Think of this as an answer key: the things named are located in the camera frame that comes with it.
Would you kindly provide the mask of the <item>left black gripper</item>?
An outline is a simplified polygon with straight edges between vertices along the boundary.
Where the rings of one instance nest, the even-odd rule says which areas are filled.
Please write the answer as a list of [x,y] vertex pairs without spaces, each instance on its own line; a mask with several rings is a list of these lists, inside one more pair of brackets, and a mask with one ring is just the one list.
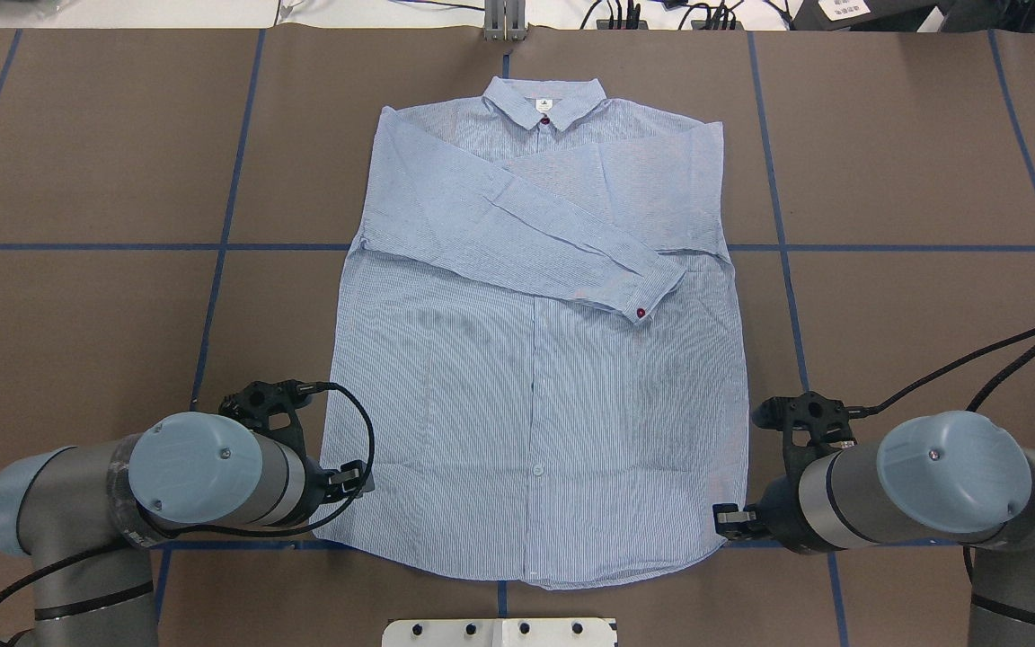
[[304,523],[321,505],[347,500],[348,491],[345,486],[366,486],[368,482],[369,466],[363,460],[350,460],[342,464],[338,470],[321,467],[305,451],[304,431],[299,423],[290,422],[280,430],[280,443],[288,449],[287,462],[292,470],[290,483],[287,486],[288,493],[284,496],[284,499],[290,499],[292,503],[282,505],[283,510],[290,509],[280,518],[280,526]]

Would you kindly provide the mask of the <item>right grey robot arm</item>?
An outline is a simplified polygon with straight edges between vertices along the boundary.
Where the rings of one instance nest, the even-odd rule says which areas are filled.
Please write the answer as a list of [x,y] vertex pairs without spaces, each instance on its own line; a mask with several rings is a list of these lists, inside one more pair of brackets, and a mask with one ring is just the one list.
[[1035,450],[985,415],[905,421],[878,442],[818,455],[744,508],[719,503],[730,541],[769,539],[801,555],[917,539],[962,545],[972,561],[970,646],[1035,646]]

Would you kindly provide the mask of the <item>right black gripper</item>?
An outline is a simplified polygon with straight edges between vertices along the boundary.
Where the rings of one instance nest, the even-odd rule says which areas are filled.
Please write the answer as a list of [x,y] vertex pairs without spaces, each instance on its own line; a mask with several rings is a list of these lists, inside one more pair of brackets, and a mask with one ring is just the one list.
[[713,523],[715,532],[726,539],[774,541],[794,553],[820,552],[820,536],[802,516],[796,488],[788,476],[765,487],[761,499],[745,510],[714,505]]

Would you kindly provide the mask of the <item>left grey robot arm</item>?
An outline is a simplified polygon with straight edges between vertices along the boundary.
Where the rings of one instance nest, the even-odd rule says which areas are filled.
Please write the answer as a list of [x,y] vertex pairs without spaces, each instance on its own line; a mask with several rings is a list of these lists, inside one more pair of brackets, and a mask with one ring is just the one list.
[[155,646],[159,611],[149,550],[193,533],[282,539],[321,526],[368,492],[375,451],[336,470],[299,435],[181,412],[89,447],[25,457],[0,472],[0,552],[32,574],[31,629],[11,646]]

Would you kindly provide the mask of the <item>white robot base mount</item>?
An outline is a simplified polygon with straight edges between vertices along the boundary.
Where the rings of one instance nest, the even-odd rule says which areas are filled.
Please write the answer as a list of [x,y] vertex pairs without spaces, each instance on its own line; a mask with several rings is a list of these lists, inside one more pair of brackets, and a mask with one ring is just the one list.
[[382,646],[617,646],[615,619],[600,617],[403,619]]

